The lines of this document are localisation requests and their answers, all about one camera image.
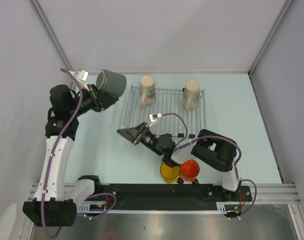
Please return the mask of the dark green mug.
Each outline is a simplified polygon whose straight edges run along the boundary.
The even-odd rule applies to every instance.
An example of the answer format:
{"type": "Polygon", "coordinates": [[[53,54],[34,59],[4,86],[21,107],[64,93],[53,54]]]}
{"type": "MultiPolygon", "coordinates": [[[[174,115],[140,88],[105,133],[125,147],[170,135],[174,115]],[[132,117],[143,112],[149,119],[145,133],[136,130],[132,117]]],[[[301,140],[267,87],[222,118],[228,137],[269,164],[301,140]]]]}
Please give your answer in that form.
{"type": "Polygon", "coordinates": [[[121,97],[127,87],[127,78],[117,72],[103,69],[96,78],[96,87],[103,93],[121,97]]]}

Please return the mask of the silver wire dish rack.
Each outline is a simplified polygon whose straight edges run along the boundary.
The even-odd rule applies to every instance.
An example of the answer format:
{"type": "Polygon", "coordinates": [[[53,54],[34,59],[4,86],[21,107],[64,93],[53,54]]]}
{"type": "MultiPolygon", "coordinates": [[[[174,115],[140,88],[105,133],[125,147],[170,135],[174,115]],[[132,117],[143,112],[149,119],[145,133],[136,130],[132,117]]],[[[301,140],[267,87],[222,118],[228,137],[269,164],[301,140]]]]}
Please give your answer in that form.
{"type": "Polygon", "coordinates": [[[186,111],[182,105],[183,90],[179,89],[156,89],[156,101],[146,106],[140,104],[140,88],[131,85],[123,105],[119,128],[127,129],[135,127],[142,122],[150,122],[149,115],[152,113],[175,113],[175,115],[162,117],[151,127],[152,133],[159,136],[171,134],[176,141],[187,136],[195,138],[200,130],[207,127],[205,91],[201,90],[198,106],[186,111]]]}

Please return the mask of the beige decorated mug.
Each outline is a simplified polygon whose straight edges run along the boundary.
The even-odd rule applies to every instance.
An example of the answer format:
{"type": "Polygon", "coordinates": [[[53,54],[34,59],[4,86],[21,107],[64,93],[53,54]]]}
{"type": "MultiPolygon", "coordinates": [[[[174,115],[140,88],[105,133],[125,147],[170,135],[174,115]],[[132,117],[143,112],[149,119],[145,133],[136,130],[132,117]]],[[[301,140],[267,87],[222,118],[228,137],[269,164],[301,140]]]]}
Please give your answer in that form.
{"type": "Polygon", "coordinates": [[[140,79],[140,105],[153,104],[156,101],[156,82],[152,76],[144,76],[140,79]]]}

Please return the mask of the beige plain mug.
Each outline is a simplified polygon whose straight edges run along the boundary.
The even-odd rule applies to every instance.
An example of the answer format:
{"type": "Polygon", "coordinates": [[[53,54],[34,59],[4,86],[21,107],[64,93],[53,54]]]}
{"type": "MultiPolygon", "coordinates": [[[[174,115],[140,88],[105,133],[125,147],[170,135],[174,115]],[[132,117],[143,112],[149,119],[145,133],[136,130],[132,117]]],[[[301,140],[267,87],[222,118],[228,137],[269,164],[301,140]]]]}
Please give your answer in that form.
{"type": "Polygon", "coordinates": [[[183,90],[182,106],[186,111],[195,109],[200,101],[201,84],[197,80],[190,80],[183,90]]]}

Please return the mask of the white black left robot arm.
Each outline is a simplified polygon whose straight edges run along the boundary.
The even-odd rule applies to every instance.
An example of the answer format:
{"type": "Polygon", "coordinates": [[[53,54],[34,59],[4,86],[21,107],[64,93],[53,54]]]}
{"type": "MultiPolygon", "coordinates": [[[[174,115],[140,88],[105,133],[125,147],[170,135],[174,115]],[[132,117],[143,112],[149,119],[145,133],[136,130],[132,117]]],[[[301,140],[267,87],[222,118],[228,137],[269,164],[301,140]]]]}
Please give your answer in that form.
{"type": "Polygon", "coordinates": [[[67,163],[79,126],[78,117],[93,110],[101,112],[118,101],[89,84],[76,93],[60,84],[50,91],[51,108],[45,126],[46,155],[37,190],[22,211],[37,227],[70,227],[77,210],[89,197],[97,200],[103,187],[97,175],[83,175],[69,192],[65,192],[67,163]]]}

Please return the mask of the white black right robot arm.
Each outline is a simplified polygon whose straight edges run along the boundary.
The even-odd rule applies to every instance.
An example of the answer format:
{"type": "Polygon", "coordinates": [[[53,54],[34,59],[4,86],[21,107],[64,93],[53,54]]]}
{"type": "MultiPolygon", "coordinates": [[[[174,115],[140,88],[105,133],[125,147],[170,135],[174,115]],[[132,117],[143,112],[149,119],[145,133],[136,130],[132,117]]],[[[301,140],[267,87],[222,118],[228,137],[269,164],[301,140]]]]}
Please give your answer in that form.
{"type": "Polygon", "coordinates": [[[169,133],[156,136],[150,131],[150,124],[143,122],[131,128],[118,129],[117,133],[134,145],[145,145],[162,157],[169,167],[182,166],[183,162],[197,158],[217,170],[222,180],[222,194],[234,201],[241,194],[237,163],[242,151],[237,143],[218,133],[201,129],[197,137],[184,144],[176,144],[169,133]]]}

